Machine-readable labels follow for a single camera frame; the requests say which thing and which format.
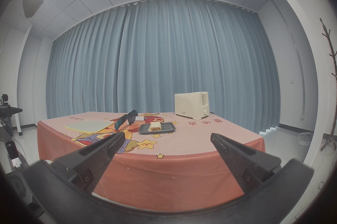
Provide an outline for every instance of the camera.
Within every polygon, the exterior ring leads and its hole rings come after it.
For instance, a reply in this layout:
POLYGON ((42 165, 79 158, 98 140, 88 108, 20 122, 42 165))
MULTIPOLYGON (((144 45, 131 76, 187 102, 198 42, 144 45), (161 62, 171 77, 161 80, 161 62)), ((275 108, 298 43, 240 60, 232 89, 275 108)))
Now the camera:
POLYGON ((11 107, 8 104, 8 95, 2 94, 1 100, 0 100, 0 118, 5 119, 6 117, 11 117, 12 115, 22 112, 22 109, 11 107))

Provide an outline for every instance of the white bin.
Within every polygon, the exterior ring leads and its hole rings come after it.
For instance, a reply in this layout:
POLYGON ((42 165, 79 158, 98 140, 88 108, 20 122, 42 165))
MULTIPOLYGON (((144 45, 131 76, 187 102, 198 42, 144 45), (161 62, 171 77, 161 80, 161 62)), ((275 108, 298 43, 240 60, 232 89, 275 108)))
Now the white bin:
POLYGON ((301 132, 298 135, 298 143, 302 146, 309 146, 313 137, 312 132, 301 132))

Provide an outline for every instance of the cable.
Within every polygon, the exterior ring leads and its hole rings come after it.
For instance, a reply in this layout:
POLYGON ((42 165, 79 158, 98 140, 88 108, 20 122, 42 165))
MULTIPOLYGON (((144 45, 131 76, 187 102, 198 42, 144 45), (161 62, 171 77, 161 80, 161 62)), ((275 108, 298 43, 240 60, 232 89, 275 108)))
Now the cable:
POLYGON ((21 146, 21 148, 22 148, 22 151, 23 151, 23 153, 24 153, 24 155, 25 155, 25 159, 27 160, 27 158, 26 158, 26 153, 25 153, 25 151, 23 150, 23 147, 22 147, 22 146, 21 146))

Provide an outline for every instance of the cartoon tablecloth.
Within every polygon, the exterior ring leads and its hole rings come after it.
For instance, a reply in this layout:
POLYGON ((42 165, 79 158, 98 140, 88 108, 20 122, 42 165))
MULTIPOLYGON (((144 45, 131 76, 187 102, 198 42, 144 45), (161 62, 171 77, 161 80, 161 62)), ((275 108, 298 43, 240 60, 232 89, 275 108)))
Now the cartoon tablecloth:
MULTIPOLYGON (((65 128, 79 120, 116 121, 123 113, 86 112, 39 121, 40 159, 54 160, 115 133, 112 124, 89 134, 65 128)), ((174 113, 145 113, 144 121, 126 122, 119 131, 125 143, 95 188, 95 193, 124 205, 162 211, 206 208, 243 195, 233 175, 210 142, 212 132, 265 152, 263 138, 211 114, 202 120, 174 113), (173 122, 176 131, 141 135, 141 124, 173 122)))

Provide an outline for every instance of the cartoon character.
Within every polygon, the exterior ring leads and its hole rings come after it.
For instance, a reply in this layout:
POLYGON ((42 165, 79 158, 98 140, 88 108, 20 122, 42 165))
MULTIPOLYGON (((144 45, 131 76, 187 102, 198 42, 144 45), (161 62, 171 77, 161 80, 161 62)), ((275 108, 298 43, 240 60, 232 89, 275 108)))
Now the cartoon character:
MULTIPOLYGON (((117 122, 119 118, 112 119, 111 121, 117 122)), ((164 122, 164 119, 162 117, 157 117, 157 116, 153 116, 149 114, 148 116, 144 117, 144 121, 135 121, 130 126, 127 125, 127 121, 125 121, 123 125, 120 126, 119 130, 115 130, 115 123, 113 123, 107 128, 99 131, 98 133, 93 134, 93 133, 81 132, 79 136, 71 140, 75 141, 79 145, 88 146, 94 142, 99 141, 100 139, 110 136, 111 134, 123 131, 125 134, 125 142, 122 145, 122 147, 117 151, 117 154, 121 154, 124 152, 130 152, 139 146, 137 144, 138 141, 132 140, 132 133, 138 132, 138 129, 142 124, 149 124, 150 122, 153 122, 153 121, 159 121, 162 123, 164 122)))

